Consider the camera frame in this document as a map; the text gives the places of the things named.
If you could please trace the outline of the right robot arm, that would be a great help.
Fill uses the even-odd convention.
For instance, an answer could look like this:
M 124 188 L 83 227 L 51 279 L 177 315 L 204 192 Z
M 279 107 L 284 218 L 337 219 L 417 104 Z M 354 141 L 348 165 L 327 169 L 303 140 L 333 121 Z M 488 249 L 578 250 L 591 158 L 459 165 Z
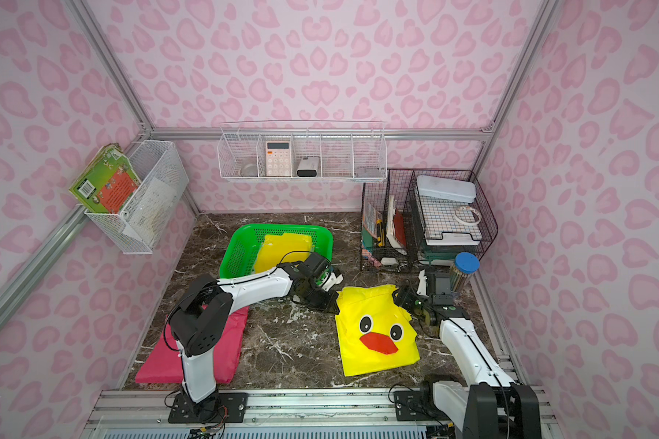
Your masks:
M 457 438 L 540 438 L 535 391 L 500 366 L 455 296 L 450 277 L 434 272 L 421 274 L 418 287 L 403 285 L 393 292 L 395 305 L 438 330 L 462 376 L 427 378 L 413 407 L 435 421 L 445 417 Z

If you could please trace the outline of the pink raincoat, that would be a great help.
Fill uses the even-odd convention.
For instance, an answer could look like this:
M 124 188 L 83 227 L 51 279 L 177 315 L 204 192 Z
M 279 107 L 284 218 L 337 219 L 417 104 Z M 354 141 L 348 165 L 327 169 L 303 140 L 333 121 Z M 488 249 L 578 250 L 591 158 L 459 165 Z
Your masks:
M 247 324 L 249 308 L 244 307 L 227 320 L 223 335 L 214 348 L 213 372 L 216 382 L 229 384 L 232 382 L 241 358 L 243 333 Z M 159 337 L 153 352 L 135 375 L 138 384 L 181 384 L 183 369 L 179 353 L 171 350 L 175 340 L 170 325 L 166 325 L 164 333 Z

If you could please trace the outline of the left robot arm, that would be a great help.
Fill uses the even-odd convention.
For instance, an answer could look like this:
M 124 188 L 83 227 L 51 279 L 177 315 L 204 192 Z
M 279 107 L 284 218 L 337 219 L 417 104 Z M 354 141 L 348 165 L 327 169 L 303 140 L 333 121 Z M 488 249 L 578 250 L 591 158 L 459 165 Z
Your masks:
M 198 405 L 214 400 L 214 349 L 234 312 L 290 297 L 312 311 L 337 315 L 337 287 L 342 282 L 342 272 L 317 252 L 309 252 L 303 261 L 282 261 L 259 274 L 226 279 L 205 274 L 197 278 L 168 315 L 182 363 L 183 393 Z

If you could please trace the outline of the plain yellow raincoat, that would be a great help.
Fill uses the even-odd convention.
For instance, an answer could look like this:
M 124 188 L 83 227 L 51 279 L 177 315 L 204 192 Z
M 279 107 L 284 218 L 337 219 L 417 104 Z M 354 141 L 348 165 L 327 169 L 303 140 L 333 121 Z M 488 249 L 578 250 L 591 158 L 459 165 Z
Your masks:
M 314 250 L 311 237 L 304 234 L 284 233 L 267 235 L 254 262 L 253 272 L 262 273 L 280 263 L 305 261 Z

